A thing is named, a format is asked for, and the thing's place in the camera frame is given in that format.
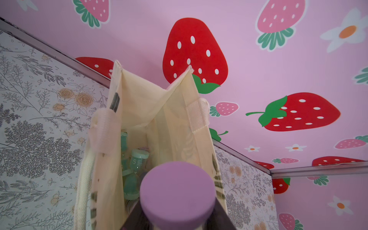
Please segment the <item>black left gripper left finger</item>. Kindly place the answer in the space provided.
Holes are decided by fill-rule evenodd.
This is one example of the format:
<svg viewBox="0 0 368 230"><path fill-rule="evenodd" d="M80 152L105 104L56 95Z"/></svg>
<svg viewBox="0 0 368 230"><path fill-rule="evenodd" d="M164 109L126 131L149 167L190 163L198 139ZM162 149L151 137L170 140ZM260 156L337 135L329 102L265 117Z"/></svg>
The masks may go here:
<svg viewBox="0 0 368 230"><path fill-rule="evenodd" d="M121 230L149 230L150 221L146 217L141 207L140 201L134 206L132 212L126 219Z"/></svg>

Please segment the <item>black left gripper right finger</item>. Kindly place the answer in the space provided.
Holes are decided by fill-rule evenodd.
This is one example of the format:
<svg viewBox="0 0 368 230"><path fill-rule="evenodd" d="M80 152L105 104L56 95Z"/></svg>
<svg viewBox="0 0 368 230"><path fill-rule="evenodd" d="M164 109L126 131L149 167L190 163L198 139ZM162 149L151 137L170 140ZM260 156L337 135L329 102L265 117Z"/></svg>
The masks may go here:
<svg viewBox="0 0 368 230"><path fill-rule="evenodd" d="M205 223L206 230L236 230L220 202L215 199L212 214Z"/></svg>

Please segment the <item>purple hourglass wide cap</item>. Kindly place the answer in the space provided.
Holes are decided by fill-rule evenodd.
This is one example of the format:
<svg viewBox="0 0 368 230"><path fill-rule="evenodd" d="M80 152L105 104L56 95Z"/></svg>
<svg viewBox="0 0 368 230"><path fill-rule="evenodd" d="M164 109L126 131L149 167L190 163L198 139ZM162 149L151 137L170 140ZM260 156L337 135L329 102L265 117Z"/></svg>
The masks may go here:
<svg viewBox="0 0 368 230"><path fill-rule="evenodd" d="M154 167L140 185L140 204L155 230L202 230L215 202L213 179L191 163Z"/></svg>

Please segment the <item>green hourglass inside bag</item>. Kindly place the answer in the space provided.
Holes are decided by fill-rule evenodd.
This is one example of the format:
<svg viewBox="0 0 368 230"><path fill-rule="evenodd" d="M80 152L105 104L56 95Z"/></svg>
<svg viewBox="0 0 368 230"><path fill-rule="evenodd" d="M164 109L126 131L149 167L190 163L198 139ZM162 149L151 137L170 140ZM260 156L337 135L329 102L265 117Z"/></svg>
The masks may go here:
<svg viewBox="0 0 368 230"><path fill-rule="evenodd" d="M128 153L128 134L121 132L121 167L125 200L136 200L140 196L141 173L150 153L148 147L133 149Z"/></svg>

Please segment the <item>cream canvas tote bag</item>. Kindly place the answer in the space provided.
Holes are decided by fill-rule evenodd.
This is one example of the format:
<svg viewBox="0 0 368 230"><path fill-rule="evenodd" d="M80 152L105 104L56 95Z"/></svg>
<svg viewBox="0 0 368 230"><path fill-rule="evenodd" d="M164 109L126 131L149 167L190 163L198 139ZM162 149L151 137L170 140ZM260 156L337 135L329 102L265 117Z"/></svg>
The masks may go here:
<svg viewBox="0 0 368 230"><path fill-rule="evenodd" d="M193 68L166 89L141 78L115 61L106 108L98 109L88 131L80 166L74 229L118 230L128 212L123 192L121 133L127 151L146 149L147 170L180 161L202 168L213 180L217 200L226 208L219 164L209 130L209 103L201 98Z"/></svg>

